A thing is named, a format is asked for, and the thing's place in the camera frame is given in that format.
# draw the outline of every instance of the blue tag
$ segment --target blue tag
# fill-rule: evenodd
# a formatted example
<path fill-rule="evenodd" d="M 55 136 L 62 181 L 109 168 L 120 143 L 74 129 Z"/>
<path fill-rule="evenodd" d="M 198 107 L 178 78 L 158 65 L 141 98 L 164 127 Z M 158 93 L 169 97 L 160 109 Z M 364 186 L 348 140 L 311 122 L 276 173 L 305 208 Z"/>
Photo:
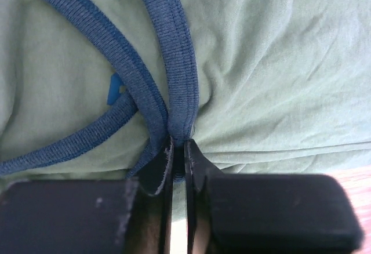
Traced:
<path fill-rule="evenodd" d="M 115 73 L 111 76 L 110 89 L 108 91 L 107 104 L 114 105 L 116 100 L 120 97 L 120 87 L 123 86 L 123 82 L 120 76 Z"/>

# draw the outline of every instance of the green fabric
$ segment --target green fabric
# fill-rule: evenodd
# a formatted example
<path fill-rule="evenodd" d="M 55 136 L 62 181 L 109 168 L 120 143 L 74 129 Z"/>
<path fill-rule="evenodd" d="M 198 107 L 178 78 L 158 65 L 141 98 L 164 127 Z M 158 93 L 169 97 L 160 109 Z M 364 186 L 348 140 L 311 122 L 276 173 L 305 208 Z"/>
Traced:
<path fill-rule="evenodd" d="M 133 44 L 168 102 L 142 1 L 92 1 Z M 316 173 L 371 164 L 371 0 L 181 1 L 198 64 L 193 138 L 219 168 Z M 93 122 L 109 108 L 112 73 L 42 0 L 0 0 L 0 160 Z M 147 139 L 137 114 L 85 155 L 1 182 L 120 178 Z"/>

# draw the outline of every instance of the garment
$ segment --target garment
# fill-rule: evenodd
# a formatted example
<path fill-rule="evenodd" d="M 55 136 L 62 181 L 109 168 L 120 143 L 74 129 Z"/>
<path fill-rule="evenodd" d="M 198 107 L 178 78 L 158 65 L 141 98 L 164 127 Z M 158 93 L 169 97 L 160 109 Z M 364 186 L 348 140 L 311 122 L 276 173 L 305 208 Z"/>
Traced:
<path fill-rule="evenodd" d="M 142 0 L 92 0 L 147 65 L 168 105 Z M 371 0 L 181 0 L 199 80 L 193 138 L 225 172 L 328 172 L 371 164 Z M 43 0 L 0 1 L 0 160 L 109 109 L 113 69 Z M 143 117 L 86 154 L 2 178 L 123 177 Z"/>

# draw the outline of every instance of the cloth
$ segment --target cloth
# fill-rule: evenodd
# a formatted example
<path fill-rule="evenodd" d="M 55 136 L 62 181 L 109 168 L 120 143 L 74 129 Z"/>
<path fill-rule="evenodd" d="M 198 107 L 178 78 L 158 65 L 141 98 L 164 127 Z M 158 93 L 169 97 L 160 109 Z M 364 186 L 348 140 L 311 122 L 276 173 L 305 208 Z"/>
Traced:
<path fill-rule="evenodd" d="M 139 52 L 168 104 L 161 51 L 143 2 L 92 1 Z M 206 157 L 225 172 L 244 173 L 371 164 L 371 0 L 181 3 L 198 66 L 193 138 Z M 109 108 L 112 73 L 43 0 L 0 0 L 0 161 L 93 122 Z M 147 139 L 136 114 L 86 154 L 1 182 L 123 177 Z"/>

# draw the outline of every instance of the pink surface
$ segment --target pink surface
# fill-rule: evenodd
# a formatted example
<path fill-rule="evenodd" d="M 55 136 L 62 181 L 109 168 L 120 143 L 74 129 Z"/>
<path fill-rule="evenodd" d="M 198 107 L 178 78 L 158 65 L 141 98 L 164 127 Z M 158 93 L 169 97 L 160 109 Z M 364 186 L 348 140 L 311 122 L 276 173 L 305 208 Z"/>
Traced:
<path fill-rule="evenodd" d="M 371 166 L 331 174 L 346 190 L 358 219 L 366 233 L 366 240 L 357 254 L 371 254 Z"/>

